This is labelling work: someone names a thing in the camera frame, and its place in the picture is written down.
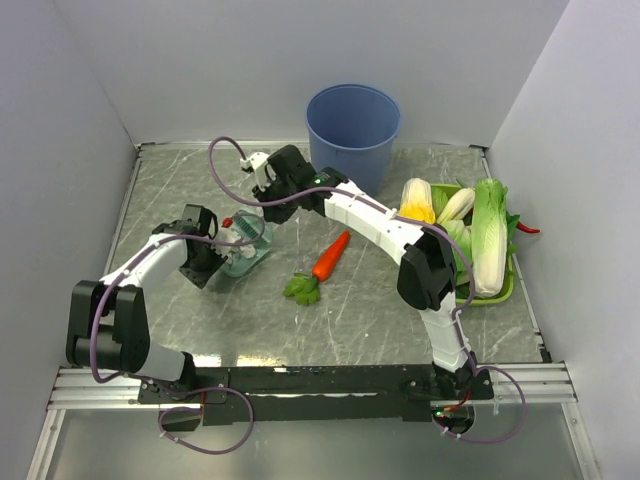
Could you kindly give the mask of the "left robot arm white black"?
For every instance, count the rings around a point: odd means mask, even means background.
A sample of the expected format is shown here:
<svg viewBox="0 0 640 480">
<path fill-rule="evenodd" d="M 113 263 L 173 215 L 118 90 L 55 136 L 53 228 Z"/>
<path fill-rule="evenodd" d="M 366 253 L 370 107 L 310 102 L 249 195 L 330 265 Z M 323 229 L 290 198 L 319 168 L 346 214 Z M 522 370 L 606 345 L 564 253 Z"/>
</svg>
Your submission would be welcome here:
<svg viewBox="0 0 640 480">
<path fill-rule="evenodd" d="M 111 380 L 99 371 L 111 370 L 160 381 L 176 402 L 192 398 L 198 387 L 193 356 L 151 340 L 145 296 L 176 271 L 204 287 L 226 261 L 214 243 L 218 230 L 212 211 L 188 204 L 180 219 L 154 228 L 128 263 L 100 280 L 78 282 L 71 293 L 67 361 L 91 368 L 99 383 Z"/>
</svg>

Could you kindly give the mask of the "teal hand brush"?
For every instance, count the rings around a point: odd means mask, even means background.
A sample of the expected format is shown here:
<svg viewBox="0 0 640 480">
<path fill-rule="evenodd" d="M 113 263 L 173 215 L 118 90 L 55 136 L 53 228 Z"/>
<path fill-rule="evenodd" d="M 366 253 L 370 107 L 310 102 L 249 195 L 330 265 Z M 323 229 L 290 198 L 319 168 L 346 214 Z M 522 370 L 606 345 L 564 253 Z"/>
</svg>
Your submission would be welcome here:
<svg viewBox="0 0 640 480">
<path fill-rule="evenodd" d="M 242 209 L 233 214 L 232 227 L 242 236 L 253 241 L 262 239 L 266 231 L 266 224 L 261 216 Z"/>
</svg>

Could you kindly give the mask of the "teal dustpan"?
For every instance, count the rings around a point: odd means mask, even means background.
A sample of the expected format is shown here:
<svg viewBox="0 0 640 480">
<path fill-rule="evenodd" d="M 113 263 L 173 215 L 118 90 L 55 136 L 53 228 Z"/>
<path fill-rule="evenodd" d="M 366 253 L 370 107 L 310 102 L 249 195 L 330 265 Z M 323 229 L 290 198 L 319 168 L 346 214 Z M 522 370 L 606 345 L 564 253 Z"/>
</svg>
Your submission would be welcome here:
<svg viewBox="0 0 640 480">
<path fill-rule="evenodd" d="M 251 243 L 238 248 L 228 248 L 228 256 L 221 271 L 232 278 L 247 274 L 271 250 L 272 228 L 260 217 L 253 215 L 226 218 L 219 230 L 229 242 Z"/>
</svg>

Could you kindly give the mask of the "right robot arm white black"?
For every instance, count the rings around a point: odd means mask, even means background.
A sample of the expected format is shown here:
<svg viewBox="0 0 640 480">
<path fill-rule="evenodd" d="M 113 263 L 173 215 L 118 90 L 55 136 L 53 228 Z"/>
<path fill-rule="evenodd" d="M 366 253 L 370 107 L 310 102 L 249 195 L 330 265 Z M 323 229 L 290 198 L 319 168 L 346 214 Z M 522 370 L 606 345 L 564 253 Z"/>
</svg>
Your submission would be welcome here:
<svg viewBox="0 0 640 480">
<path fill-rule="evenodd" d="M 418 311 L 432 347 L 438 390 L 459 398 L 472 384 L 470 347 L 456 319 L 456 263 L 442 227 L 424 226 L 375 201 L 337 170 L 320 171 L 299 149 L 249 156 L 254 197 L 267 221 L 282 224 L 299 208 L 339 222 L 362 235 L 398 265 L 397 291 Z"/>
</svg>

